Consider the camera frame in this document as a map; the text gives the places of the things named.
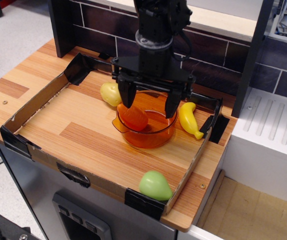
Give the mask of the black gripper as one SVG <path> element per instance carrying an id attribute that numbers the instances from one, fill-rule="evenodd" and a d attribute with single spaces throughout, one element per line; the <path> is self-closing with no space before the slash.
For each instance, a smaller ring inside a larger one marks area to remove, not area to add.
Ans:
<path id="1" fill-rule="evenodd" d="M 192 94 L 196 78 L 181 69 L 180 62 L 189 59 L 174 53 L 172 47 L 165 50 L 141 48 L 136 56 L 114 57 L 113 79 L 118 83 L 122 103 L 130 108 L 136 96 L 136 88 L 166 92 L 165 117 L 172 118 L 182 99 Z"/>

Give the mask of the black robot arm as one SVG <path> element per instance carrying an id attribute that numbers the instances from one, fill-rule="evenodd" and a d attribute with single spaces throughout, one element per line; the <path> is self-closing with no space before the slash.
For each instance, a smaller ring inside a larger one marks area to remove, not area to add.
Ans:
<path id="1" fill-rule="evenodd" d="M 179 67 L 190 55 L 179 58 L 173 49 L 174 37 L 180 36 L 192 48 L 183 29 L 190 25 L 192 11 L 185 0 L 136 0 L 138 30 L 137 56 L 115 57 L 112 78 L 118 84 L 122 103 L 130 108 L 137 90 L 167 93 L 165 117 L 173 117 L 182 100 L 192 94 L 196 78 Z"/>

